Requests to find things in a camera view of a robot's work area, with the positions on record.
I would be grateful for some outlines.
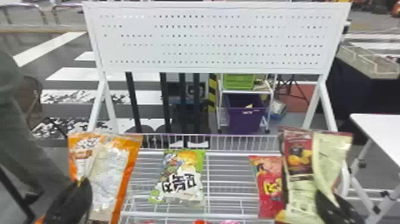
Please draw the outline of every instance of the person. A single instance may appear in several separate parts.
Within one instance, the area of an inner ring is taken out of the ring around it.
[[[45,192],[43,184],[59,186],[62,190],[71,180],[36,145],[13,98],[13,90],[22,77],[14,59],[0,49],[0,165],[28,186],[25,201],[33,204]]]

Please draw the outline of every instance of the white table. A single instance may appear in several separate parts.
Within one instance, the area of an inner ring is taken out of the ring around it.
[[[396,203],[400,195],[400,184],[392,192],[383,192],[385,198],[375,205],[366,191],[355,178],[360,167],[365,166],[364,157],[367,151],[376,145],[382,149],[398,166],[400,166],[400,115],[386,114],[351,114],[353,122],[368,136],[368,142],[351,165],[350,181],[370,215],[366,224],[375,224]]]

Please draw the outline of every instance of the gray pants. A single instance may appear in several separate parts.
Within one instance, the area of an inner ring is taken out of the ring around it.
[[[39,148],[18,104],[0,105],[0,164],[31,187],[52,182],[62,189],[70,180]]]

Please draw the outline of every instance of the purple bin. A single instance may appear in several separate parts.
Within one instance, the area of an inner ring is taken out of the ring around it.
[[[229,133],[247,135],[257,132],[266,107],[258,94],[225,94],[229,114]]]

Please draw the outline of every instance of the yellow black striped post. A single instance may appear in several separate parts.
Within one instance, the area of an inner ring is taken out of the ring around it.
[[[215,106],[217,105],[217,75],[210,73],[208,81],[208,112],[215,112]]]

